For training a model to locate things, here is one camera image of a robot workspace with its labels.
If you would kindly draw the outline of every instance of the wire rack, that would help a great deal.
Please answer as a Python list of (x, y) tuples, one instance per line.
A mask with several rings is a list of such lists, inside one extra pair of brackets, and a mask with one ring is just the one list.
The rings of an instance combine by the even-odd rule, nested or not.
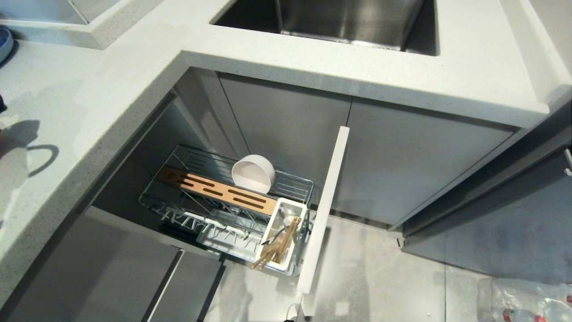
[[(236, 160), (178, 145), (163, 166), (169, 166), (191, 174), (199, 175), (221, 183), (233, 185), (232, 166)], [(275, 181), (267, 197), (287, 198), (308, 206), (313, 191), (313, 181), (276, 171)], [(170, 225), (198, 235), (197, 241), (220, 252), (227, 252), (247, 261), (254, 260), (256, 247), (266, 230), (270, 216), (246, 209), (219, 199), (195, 194), (157, 179), (147, 185), (139, 197), (139, 203), (147, 207)], [(304, 242), (309, 228), (306, 215), (297, 244)], [(298, 264), (301, 247), (293, 257)], [(288, 274), (295, 272), (295, 267)]]

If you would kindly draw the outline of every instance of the blue plate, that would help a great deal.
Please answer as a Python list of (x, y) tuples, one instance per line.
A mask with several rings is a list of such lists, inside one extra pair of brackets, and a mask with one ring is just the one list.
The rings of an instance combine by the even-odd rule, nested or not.
[(14, 38), (8, 29), (0, 29), (0, 63), (8, 57), (14, 47)]

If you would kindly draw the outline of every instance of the sink basin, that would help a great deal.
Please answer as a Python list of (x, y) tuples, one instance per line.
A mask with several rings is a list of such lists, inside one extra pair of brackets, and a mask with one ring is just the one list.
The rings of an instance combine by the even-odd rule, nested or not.
[(213, 24), (438, 54), (434, 0), (236, 0)]

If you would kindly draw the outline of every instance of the chopsticks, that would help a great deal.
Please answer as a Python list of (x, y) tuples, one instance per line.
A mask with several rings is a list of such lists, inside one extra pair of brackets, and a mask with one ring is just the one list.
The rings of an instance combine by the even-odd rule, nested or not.
[(252, 264), (251, 268), (254, 269), (258, 266), (258, 269), (262, 270), (270, 261), (277, 263), (282, 262), (288, 246), (292, 243), (294, 233), (300, 221), (300, 217), (294, 218), (285, 234), (277, 236), (270, 245), (264, 247), (260, 258)]

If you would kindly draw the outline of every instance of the white quartz countertop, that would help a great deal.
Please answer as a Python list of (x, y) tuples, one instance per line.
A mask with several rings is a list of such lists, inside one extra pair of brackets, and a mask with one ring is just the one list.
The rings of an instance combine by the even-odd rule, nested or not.
[(0, 307), (97, 175), (190, 66), (532, 127), (499, 0), (437, 0), (436, 57), (210, 25), (228, 0), (164, 0), (106, 50), (19, 41), (0, 68)]

